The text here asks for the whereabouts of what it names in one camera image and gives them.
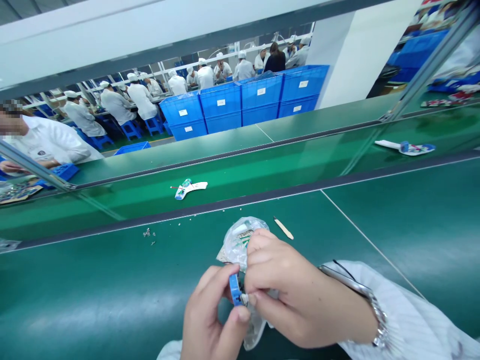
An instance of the finger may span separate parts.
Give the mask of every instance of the finger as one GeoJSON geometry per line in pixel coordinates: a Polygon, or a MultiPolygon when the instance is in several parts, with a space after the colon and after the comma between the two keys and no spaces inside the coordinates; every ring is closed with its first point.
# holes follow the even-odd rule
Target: finger
{"type": "Polygon", "coordinates": [[[245,306],[235,306],[223,326],[215,349],[214,359],[235,360],[249,328],[250,311],[245,306]]]}

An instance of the blue stool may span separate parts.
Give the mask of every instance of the blue stool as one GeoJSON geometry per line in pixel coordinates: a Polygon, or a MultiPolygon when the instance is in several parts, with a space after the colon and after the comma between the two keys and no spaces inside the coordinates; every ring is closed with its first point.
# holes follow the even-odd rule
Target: blue stool
{"type": "Polygon", "coordinates": [[[95,146],[102,150],[104,148],[104,144],[105,143],[110,143],[110,144],[114,144],[113,140],[111,138],[109,138],[108,135],[103,135],[103,136],[92,136],[91,137],[91,140],[93,141],[93,143],[95,144],[95,146]]]}
{"type": "Polygon", "coordinates": [[[140,126],[133,120],[127,121],[121,126],[121,129],[125,133],[125,136],[128,138],[128,141],[132,141],[132,137],[136,136],[138,139],[142,138],[142,129],[140,126]]]}
{"type": "Polygon", "coordinates": [[[148,128],[148,131],[150,132],[150,135],[152,136],[154,135],[153,132],[158,131],[159,134],[163,134],[164,132],[162,128],[162,121],[160,120],[160,117],[158,115],[145,120],[145,124],[148,128]]]}

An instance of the blue plastic crate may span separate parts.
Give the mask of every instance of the blue plastic crate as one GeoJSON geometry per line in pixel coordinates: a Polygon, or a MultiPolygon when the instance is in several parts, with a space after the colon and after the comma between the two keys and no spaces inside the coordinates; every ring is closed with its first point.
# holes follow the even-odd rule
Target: blue plastic crate
{"type": "Polygon", "coordinates": [[[241,109],[254,109],[280,101],[283,75],[267,72],[260,77],[239,81],[241,109]]]}
{"type": "Polygon", "coordinates": [[[203,118],[185,124],[170,125],[175,140],[186,140],[207,135],[207,126],[203,118]]]}
{"type": "Polygon", "coordinates": [[[116,153],[113,154],[113,156],[126,154],[126,153],[133,153],[135,151],[148,149],[148,148],[151,148],[150,143],[148,141],[138,142],[132,145],[122,146],[116,151],[116,153]]]}
{"type": "Polygon", "coordinates": [[[242,110],[240,84],[230,82],[200,90],[200,102],[205,119],[242,110]]]}
{"type": "Polygon", "coordinates": [[[242,112],[236,111],[227,115],[205,118],[206,128],[209,134],[219,133],[242,127],[242,112]]]}
{"type": "MultiPolygon", "coordinates": [[[[65,164],[50,169],[55,175],[59,178],[62,178],[65,181],[70,180],[76,173],[79,172],[79,168],[74,164],[65,164]]],[[[54,186],[50,185],[48,182],[43,179],[38,180],[34,186],[42,186],[45,189],[53,189],[54,186]]]]}
{"type": "Polygon", "coordinates": [[[160,108],[170,126],[186,124],[204,117],[198,90],[167,97],[160,103],[160,108]]]}
{"type": "Polygon", "coordinates": [[[306,113],[315,110],[315,105],[317,104],[318,99],[319,94],[301,99],[281,101],[280,106],[278,107],[278,117],[283,118],[286,116],[306,113]]]}
{"type": "Polygon", "coordinates": [[[329,65],[307,65],[280,71],[279,74],[284,74],[280,101],[318,96],[329,67],[329,65]]]}
{"type": "Polygon", "coordinates": [[[253,125],[269,121],[277,118],[279,113],[279,102],[265,105],[261,107],[255,107],[253,109],[245,109],[241,111],[242,126],[253,125]]]}

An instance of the white sleeve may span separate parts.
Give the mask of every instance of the white sleeve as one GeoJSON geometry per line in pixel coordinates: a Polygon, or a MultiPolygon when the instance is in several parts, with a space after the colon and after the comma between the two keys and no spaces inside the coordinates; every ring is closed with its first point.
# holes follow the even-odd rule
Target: white sleeve
{"type": "MultiPolygon", "coordinates": [[[[339,343],[352,360],[480,359],[480,343],[458,329],[437,307],[362,262],[339,263],[373,291],[387,318],[385,348],[339,343]]],[[[333,262],[325,265],[348,276],[333,262]]]]}
{"type": "Polygon", "coordinates": [[[65,151],[65,153],[54,154],[54,159],[62,165],[76,164],[91,155],[87,144],[68,125],[52,120],[49,124],[49,136],[55,145],[65,151]]]}

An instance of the blue plastic part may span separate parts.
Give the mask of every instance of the blue plastic part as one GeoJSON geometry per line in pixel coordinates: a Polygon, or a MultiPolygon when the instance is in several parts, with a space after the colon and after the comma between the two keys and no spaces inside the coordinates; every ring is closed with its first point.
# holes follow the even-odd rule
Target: blue plastic part
{"type": "Polygon", "coordinates": [[[167,97],[160,103],[160,108],[170,127],[204,118],[198,90],[167,97]]]}
{"type": "MultiPolygon", "coordinates": [[[[76,167],[74,164],[65,164],[60,165],[50,169],[55,175],[59,178],[62,178],[65,181],[70,180],[76,173],[79,172],[79,168],[76,167]]],[[[42,186],[45,189],[53,189],[54,187],[45,182],[44,180],[38,180],[34,186],[42,186]]]]}
{"type": "Polygon", "coordinates": [[[239,285],[239,274],[233,274],[230,275],[229,278],[230,282],[230,293],[231,293],[231,299],[233,300],[233,306],[240,306],[243,305],[241,295],[242,291],[240,290],[240,285],[239,285]]]}
{"type": "Polygon", "coordinates": [[[116,153],[113,154],[113,156],[126,154],[126,153],[133,153],[133,152],[143,150],[143,149],[148,149],[148,148],[151,148],[151,147],[152,146],[150,145],[150,143],[148,141],[138,142],[138,143],[135,143],[135,144],[132,144],[132,145],[122,146],[121,148],[119,148],[117,150],[116,153]]]}
{"type": "Polygon", "coordinates": [[[291,101],[280,101],[278,117],[283,118],[315,110],[318,99],[319,94],[291,101]]]}
{"type": "Polygon", "coordinates": [[[241,111],[242,126],[253,125],[277,118],[279,102],[241,111]]]}
{"type": "Polygon", "coordinates": [[[207,135],[207,126],[203,118],[185,124],[170,125],[175,140],[186,140],[207,135]]]}
{"type": "Polygon", "coordinates": [[[284,74],[280,101],[318,96],[329,67],[329,65],[306,65],[278,72],[277,74],[284,74]]]}
{"type": "Polygon", "coordinates": [[[205,119],[242,110],[241,86],[237,82],[200,90],[200,103],[205,119]]]}
{"type": "Polygon", "coordinates": [[[236,111],[227,115],[206,117],[205,123],[209,134],[241,128],[242,112],[236,111]]]}

